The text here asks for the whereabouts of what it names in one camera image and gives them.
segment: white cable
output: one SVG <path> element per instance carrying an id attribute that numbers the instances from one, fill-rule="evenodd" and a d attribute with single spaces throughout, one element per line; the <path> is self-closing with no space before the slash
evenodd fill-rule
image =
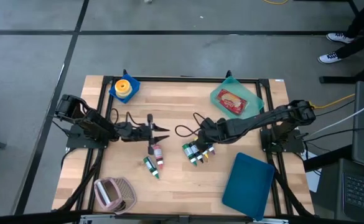
<path id="1" fill-rule="evenodd" d="M 342 122 L 346 121 L 347 119 L 349 119 L 349 118 L 351 118 L 351 117 L 353 117 L 353 116 L 355 116 L 355 115 L 358 115 L 359 113 L 361 113 L 361 112 L 363 112 L 363 111 L 364 111 L 364 108 L 363 108 L 363 109 L 361 109 L 360 111 L 357 111 L 356 113 L 354 113 L 354 114 L 350 115 L 350 116 L 349 116 L 349 117 L 347 117 L 347 118 L 344 118 L 344 119 L 342 119 L 342 120 L 340 120 L 340 121 L 338 121 L 338 122 L 336 122 L 336 123 L 334 123 L 334 124 L 328 125 L 327 127 L 324 127 L 324 128 L 322 128 L 322 129 L 320 129 L 320 130 L 316 131 L 315 133 L 310 134 L 308 137 L 310 137 L 310 136 L 312 136 L 312 135 L 314 135 L 314 134 L 317 134 L 317 133 L 319 133 L 319 132 L 321 132 L 321 131 L 324 131 L 324 130 L 326 130 L 326 129 L 329 129 L 329 128 L 331 128 L 332 126 L 335 126 L 335 125 L 337 125 L 337 124 L 339 124 L 339 123 L 342 123 Z"/>

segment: tape roll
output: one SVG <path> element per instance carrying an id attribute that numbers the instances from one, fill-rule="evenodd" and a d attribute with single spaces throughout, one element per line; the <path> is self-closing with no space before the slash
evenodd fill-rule
<path id="1" fill-rule="evenodd" d="M 132 92 L 132 87 L 129 81 L 127 80 L 118 80 L 115 83 L 115 94 L 119 98 L 126 98 Z"/>

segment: wooden tabletop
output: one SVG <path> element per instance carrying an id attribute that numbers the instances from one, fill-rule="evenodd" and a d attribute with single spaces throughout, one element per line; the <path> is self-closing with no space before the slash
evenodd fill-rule
<path id="1" fill-rule="evenodd" d="M 82 98 L 92 108 L 97 107 L 102 79 L 103 76 L 87 76 L 85 79 Z M 288 104 L 284 82 L 269 82 L 274 107 Z M 100 177 L 125 177 L 136 191 L 138 202 L 129 213 L 243 216 L 242 213 L 222 204 L 222 194 L 238 152 L 266 161 L 266 155 L 261 150 L 259 130 L 248 132 L 234 144 L 215 144 L 216 155 L 210 155 L 208 162 L 199 162 L 197 167 L 190 163 L 182 150 L 182 145 L 192 141 L 193 137 L 181 138 L 174 132 L 178 124 L 197 129 L 193 119 L 194 112 L 213 120 L 224 117 L 209 99 L 210 92 L 218 85 L 219 83 L 142 82 L 140 91 L 128 104 L 114 99 L 113 108 L 119 111 L 121 120 L 125 119 L 125 114 L 129 111 L 136 122 L 143 123 L 147 120 L 147 114 L 152 113 L 158 126 L 171 130 L 165 133 L 170 137 L 159 143 L 164 156 L 164 168 L 159 171 L 160 180 L 152 176 L 143 163 L 143 158 L 147 156 L 147 142 L 110 142 L 105 150 Z M 256 93 L 254 84 L 244 86 Z M 107 86 L 102 115 L 106 111 L 109 87 L 110 85 Z M 264 88 L 262 95 L 267 111 Z M 111 117 L 114 121 L 116 115 L 112 114 Z M 79 185 L 86 154 L 86 149 L 77 149 L 65 159 L 52 208 L 63 205 Z M 313 213 L 302 161 L 292 153 L 284 153 L 283 156 L 291 190 L 305 208 Z M 86 188 L 82 208 L 87 208 L 90 188 L 91 184 Z M 281 210 L 286 213 L 284 195 L 279 185 L 278 188 Z M 97 202 L 94 211 L 104 212 Z M 271 192 L 265 215 L 274 215 Z"/>

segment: white sneaker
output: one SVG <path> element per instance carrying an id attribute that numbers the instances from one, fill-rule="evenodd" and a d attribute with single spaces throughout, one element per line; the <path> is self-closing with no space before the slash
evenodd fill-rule
<path id="1" fill-rule="evenodd" d="M 343 33 L 329 33 L 326 35 L 326 37 L 328 40 L 345 44 L 349 44 L 350 42 L 355 40 L 354 38 L 345 37 L 345 34 Z"/>
<path id="2" fill-rule="evenodd" d="M 332 52 L 327 55 L 321 55 L 320 57 L 317 58 L 317 60 L 320 63 L 334 63 L 334 62 L 339 62 L 342 59 L 338 58 L 335 52 Z"/>

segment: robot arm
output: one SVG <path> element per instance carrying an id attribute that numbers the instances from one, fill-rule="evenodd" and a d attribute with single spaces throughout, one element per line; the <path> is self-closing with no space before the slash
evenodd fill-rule
<path id="1" fill-rule="evenodd" d="M 310 125 L 314 120 L 311 105 L 303 100 L 294 100 L 288 105 L 246 119 L 220 118 L 214 123 L 210 118 L 205 118 L 200 124 L 196 145 L 199 149 L 204 149 L 207 144 L 231 144 L 248 131 L 282 121 L 282 124 L 272 128 L 273 139 L 280 139 L 296 127 Z"/>
<path id="2" fill-rule="evenodd" d="M 148 141 L 150 155 L 154 153 L 151 147 L 153 144 L 169 137 L 152 136 L 153 131 L 169 130 L 156 126 L 152 122 L 151 114 L 147 116 L 147 125 L 134 122 L 137 126 L 133 126 L 128 120 L 113 124 L 102 117 L 97 110 L 90 108 L 85 100 L 72 95 L 62 96 L 55 110 L 55 117 L 78 125 L 82 128 L 84 137 L 94 142 L 118 141 L 120 138 L 125 142 Z"/>

